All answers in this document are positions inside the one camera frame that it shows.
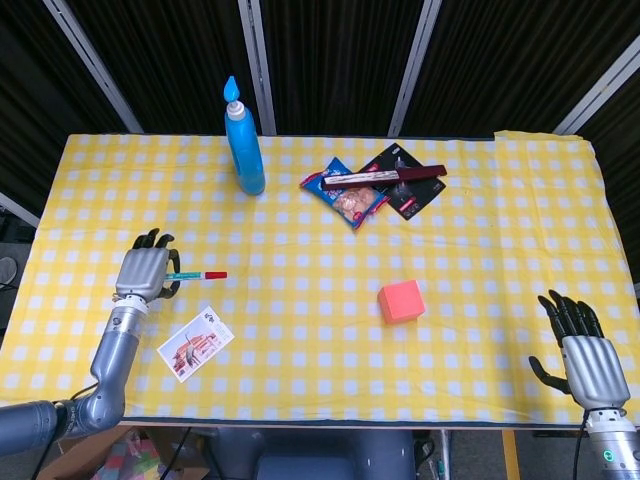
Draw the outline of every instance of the robot finger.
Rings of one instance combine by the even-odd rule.
[[[560,318],[560,321],[562,322],[562,325],[564,326],[567,334],[579,335],[578,330],[576,329],[576,326],[573,324],[573,320],[569,315],[569,310],[567,309],[567,305],[564,302],[564,298],[562,298],[562,295],[560,295],[555,290],[549,290],[549,295],[551,296],[551,299],[556,302],[556,305],[558,307],[558,318]]]
[[[544,383],[548,387],[560,390],[565,395],[569,395],[571,393],[569,382],[564,378],[549,375],[549,373],[547,373],[537,357],[529,357],[529,365],[531,365],[531,370],[533,370],[535,376],[538,377],[538,380],[540,380],[542,383]]]
[[[573,324],[578,331],[578,335],[589,335],[587,323],[584,321],[582,313],[578,309],[578,305],[576,305],[576,302],[571,300],[569,297],[563,297],[563,300],[565,305],[567,306],[569,316],[571,317],[571,320],[573,321]]]
[[[160,290],[160,293],[158,294],[158,298],[172,298],[178,291],[178,288],[180,288],[180,282],[173,282],[169,288],[162,287],[162,290]]]
[[[582,313],[582,315],[586,318],[587,328],[589,330],[589,335],[593,337],[604,338],[604,333],[602,332],[602,327],[600,326],[600,320],[596,316],[596,312],[584,302],[578,302],[578,309]]]
[[[556,309],[555,305],[551,303],[551,301],[549,301],[542,295],[538,295],[538,301],[540,302],[540,305],[542,305],[547,311],[547,316],[549,317],[549,321],[551,322],[551,330],[553,330],[553,334],[556,336],[558,346],[562,348],[562,339],[567,336],[567,331],[560,321],[558,310]]]
[[[149,230],[149,234],[142,240],[142,248],[151,248],[156,241],[156,235],[160,231],[159,228],[153,228]]]
[[[180,254],[178,253],[178,250],[175,248],[169,250],[169,260],[173,262],[173,271],[180,273]]]
[[[158,239],[158,243],[156,243],[156,248],[166,248],[169,242],[173,242],[175,238],[170,233],[165,233]]]
[[[142,242],[144,241],[146,235],[138,235],[138,238],[136,238],[136,241],[133,242],[133,247],[131,247],[133,250],[137,250],[138,248],[142,247]]]

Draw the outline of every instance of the bottle cap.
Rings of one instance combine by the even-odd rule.
[[[238,85],[236,85],[236,79],[232,75],[227,80],[227,84],[224,86],[224,99],[227,102],[235,102],[238,98],[240,98],[240,90],[238,90]]]
[[[244,118],[244,105],[242,102],[236,100],[235,102],[227,103],[227,115],[234,121],[242,120]]]

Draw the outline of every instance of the red foam cube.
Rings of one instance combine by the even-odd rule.
[[[382,287],[378,303],[385,323],[402,323],[415,320],[425,312],[418,282],[396,283]]]

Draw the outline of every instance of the black curtain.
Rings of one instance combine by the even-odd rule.
[[[230,75],[259,129],[236,1],[68,4],[145,132],[223,134]]]
[[[0,191],[40,215],[71,133],[126,129],[40,1],[0,3]]]
[[[386,135],[422,0],[262,0],[279,134]]]
[[[578,132],[602,169],[634,282],[640,282],[640,73],[636,72]]]
[[[445,0],[404,136],[551,132],[640,34],[640,2]]]

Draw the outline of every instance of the black cable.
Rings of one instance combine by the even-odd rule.
[[[222,473],[222,468],[220,468],[220,464],[218,463],[218,459],[216,458],[216,456],[213,454],[213,450],[209,450],[209,453],[211,454],[211,460],[213,461],[213,465],[216,467],[216,470],[218,471],[218,478],[220,480],[228,480],[227,477],[224,476],[224,474]]]
[[[429,458],[431,458],[431,456],[434,454],[435,451],[436,451],[436,444],[432,438],[428,438],[425,442],[420,442],[420,448],[418,450],[418,455],[420,456],[418,457],[418,455],[416,455],[417,458],[420,458],[416,466],[416,474],[419,474],[419,471],[422,468],[422,466],[429,460]]]
[[[95,388],[98,386],[98,382],[94,383],[93,385],[89,385],[88,387],[83,388],[82,390],[78,390],[76,393],[74,393],[73,395],[71,395],[70,400],[73,401],[76,398],[78,398],[80,395],[82,395],[85,392],[88,392],[89,390],[91,390],[92,388]]]
[[[16,287],[15,285],[11,285],[10,283],[0,282],[0,285],[2,285],[3,287],[6,287],[6,290],[4,288],[0,289],[0,292],[1,291],[10,292],[11,290],[18,289],[18,287]]]
[[[171,471],[171,467],[173,467],[173,464],[176,463],[178,454],[180,453],[180,450],[182,450],[182,446],[184,445],[184,442],[187,440],[187,436],[189,435],[189,432],[191,432],[191,427],[187,428],[187,430],[184,432],[184,435],[182,436],[182,440],[180,440],[180,443],[178,444],[178,448],[176,448],[176,451],[173,452],[173,457],[171,457],[171,460],[169,461],[169,465],[167,465],[167,468],[165,468],[164,473],[160,477],[160,480],[165,480],[165,478],[167,478],[167,475],[169,475],[169,472]]]
[[[40,470],[42,469],[42,464],[44,463],[44,459],[47,458],[47,454],[49,453],[49,450],[51,450],[51,446],[53,445],[53,442],[55,442],[55,440],[56,440],[56,436],[55,434],[52,434],[51,439],[49,440],[49,443],[47,443],[47,446],[44,449],[44,452],[40,456],[40,460],[38,461],[38,465],[36,465],[36,469],[33,471],[33,475],[31,475],[31,480],[37,480],[38,475],[40,474]]]
[[[75,400],[80,395],[82,395],[83,393],[91,390],[92,388],[94,388],[97,385],[98,385],[98,383],[96,382],[93,385],[89,385],[88,387],[83,388],[82,390],[78,390],[76,393],[71,395],[71,400]],[[49,450],[51,450],[51,447],[53,446],[53,442],[55,442],[57,438],[58,438],[58,436],[56,435],[56,432],[54,431],[53,434],[51,435],[51,438],[49,439],[49,442],[47,443],[47,446],[44,449],[44,452],[42,452],[42,455],[40,455],[40,460],[38,460],[38,464],[36,465],[36,469],[33,471],[33,474],[31,475],[31,480],[37,480],[38,475],[40,474],[40,470],[42,469],[42,465],[44,464],[44,461],[47,458],[47,455],[49,454]]]
[[[582,423],[580,424],[580,433],[578,434],[578,440],[576,441],[576,451],[573,454],[573,480],[578,480],[578,458],[580,457],[580,444],[582,443],[582,436],[584,435],[584,429],[587,426],[587,420],[592,410],[585,410],[582,416]]]

